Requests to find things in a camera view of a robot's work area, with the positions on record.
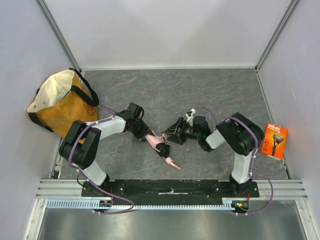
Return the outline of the pink and black folding umbrella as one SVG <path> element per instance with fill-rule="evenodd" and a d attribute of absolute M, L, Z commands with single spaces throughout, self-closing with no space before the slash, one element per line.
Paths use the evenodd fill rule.
<path fill-rule="evenodd" d="M 166 138 L 164 136 L 158 136 L 153 131 L 145 136 L 145 139 L 150 146 L 157 152 L 157 154 L 165 160 L 168 165 L 182 170 L 182 168 L 174 163 L 174 160 L 170 157 L 170 146 L 166 144 Z"/>

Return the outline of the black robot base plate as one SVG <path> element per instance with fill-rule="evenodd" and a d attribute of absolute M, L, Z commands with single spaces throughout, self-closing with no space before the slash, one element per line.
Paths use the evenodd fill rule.
<path fill-rule="evenodd" d="M 221 204 L 223 198 L 260 196 L 256 182 L 237 190 L 229 181 L 213 179 L 116 179 L 103 189 L 134 204 Z"/>

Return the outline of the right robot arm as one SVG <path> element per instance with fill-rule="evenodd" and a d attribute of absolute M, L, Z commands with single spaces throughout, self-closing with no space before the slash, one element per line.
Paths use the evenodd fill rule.
<path fill-rule="evenodd" d="M 214 130 L 210 129 L 204 116 L 188 113 L 187 118 L 180 117 L 163 135 L 180 145 L 187 139 L 196 140 L 206 152 L 227 143 L 234 151 L 229 181 L 237 191 L 244 190 L 252 182 L 254 158 L 264 138 L 262 129 L 239 112 L 220 122 Z"/>

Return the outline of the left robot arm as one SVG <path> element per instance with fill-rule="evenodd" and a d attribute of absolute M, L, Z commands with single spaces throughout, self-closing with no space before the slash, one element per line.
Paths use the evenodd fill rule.
<path fill-rule="evenodd" d="M 150 128 L 143 121 L 144 113 L 140 105 L 131 102 L 127 109 L 112 113 L 107 118 L 89 122 L 76 120 L 60 145 L 59 155 L 72 168 L 78 169 L 87 181 L 102 186 L 110 178 L 96 161 L 100 140 L 130 132 L 141 141 L 150 132 Z"/>

